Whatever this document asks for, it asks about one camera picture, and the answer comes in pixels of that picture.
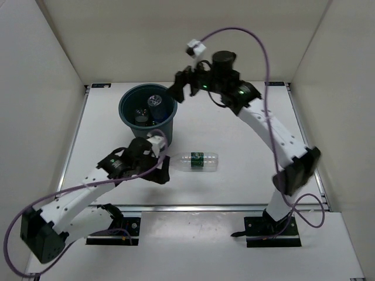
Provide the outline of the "clear bottle green label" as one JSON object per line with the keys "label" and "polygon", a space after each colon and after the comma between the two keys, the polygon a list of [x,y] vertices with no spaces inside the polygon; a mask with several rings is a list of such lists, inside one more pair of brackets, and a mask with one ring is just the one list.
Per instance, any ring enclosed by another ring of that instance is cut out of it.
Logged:
{"label": "clear bottle green label", "polygon": [[213,152],[182,152],[171,156],[170,167],[182,172],[215,172],[219,155]]}

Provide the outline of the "clear bottle blue label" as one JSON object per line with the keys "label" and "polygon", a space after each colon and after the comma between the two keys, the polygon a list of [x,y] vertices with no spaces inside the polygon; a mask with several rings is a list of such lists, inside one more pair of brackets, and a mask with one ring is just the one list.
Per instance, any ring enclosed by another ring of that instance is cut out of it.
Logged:
{"label": "clear bottle blue label", "polygon": [[150,113],[156,123],[162,123],[167,117],[167,111],[160,95],[152,95],[147,100]]}

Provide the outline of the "clear bottle black label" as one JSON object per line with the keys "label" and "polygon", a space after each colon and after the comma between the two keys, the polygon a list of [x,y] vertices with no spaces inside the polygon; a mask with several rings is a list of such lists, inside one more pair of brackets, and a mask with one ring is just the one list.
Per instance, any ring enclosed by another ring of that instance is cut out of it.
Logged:
{"label": "clear bottle black label", "polygon": [[137,108],[134,111],[134,122],[136,126],[147,126],[149,121],[149,112],[146,108]]}

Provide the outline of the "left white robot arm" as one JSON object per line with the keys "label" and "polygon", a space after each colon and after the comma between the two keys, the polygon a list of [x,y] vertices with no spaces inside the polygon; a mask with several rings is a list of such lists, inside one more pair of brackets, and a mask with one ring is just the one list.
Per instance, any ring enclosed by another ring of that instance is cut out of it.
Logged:
{"label": "left white robot arm", "polygon": [[130,177],[158,184],[169,181],[169,157],[161,154],[162,136],[137,137],[129,147],[113,150],[99,161],[83,180],[82,189],[64,194],[38,210],[22,213],[21,239],[40,263],[53,261],[72,242],[96,232],[117,234],[123,228],[123,215],[114,205],[90,207],[96,199]]}

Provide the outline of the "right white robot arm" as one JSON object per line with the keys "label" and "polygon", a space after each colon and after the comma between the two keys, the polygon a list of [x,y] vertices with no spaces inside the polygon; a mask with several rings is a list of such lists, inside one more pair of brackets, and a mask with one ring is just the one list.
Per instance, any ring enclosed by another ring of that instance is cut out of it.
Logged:
{"label": "right white robot arm", "polygon": [[268,203],[263,227],[270,234],[283,229],[286,217],[300,189],[313,176],[321,152],[317,147],[309,148],[295,139],[285,126],[265,106],[265,94],[261,94],[251,83],[240,78],[233,69],[236,54],[219,51],[212,56],[209,69],[202,61],[187,66],[175,74],[167,94],[182,103],[185,85],[190,86],[190,96],[203,90],[220,95],[225,108],[245,122],[276,154],[277,172],[272,178],[276,191]]}

